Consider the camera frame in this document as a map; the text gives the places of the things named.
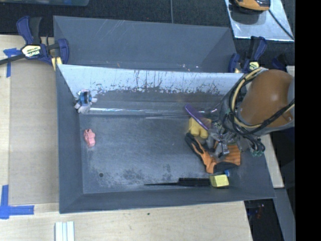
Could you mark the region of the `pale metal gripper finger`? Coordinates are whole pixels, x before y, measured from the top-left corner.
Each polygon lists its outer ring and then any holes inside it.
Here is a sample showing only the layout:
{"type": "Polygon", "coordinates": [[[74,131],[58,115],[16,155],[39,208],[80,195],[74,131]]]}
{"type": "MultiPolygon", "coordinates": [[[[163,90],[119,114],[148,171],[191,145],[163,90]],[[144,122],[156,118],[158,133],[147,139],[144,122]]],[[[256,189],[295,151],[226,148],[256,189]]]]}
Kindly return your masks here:
{"type": "Polygon", "coordinates": [[[206,139],[206,143],[209,149],[216,148],[216,142],[217,142],[217,134],[211,133],[208,135],[208,138],[206,139]]]}
{"type": "Polygon", "coordinates": [[[215,148],[215,156],[220,158],[222,156],[226,156],[230,153],[229,149],[228,149],[228,145],[225,142],[219,142],[216,145],[215,148]]]}

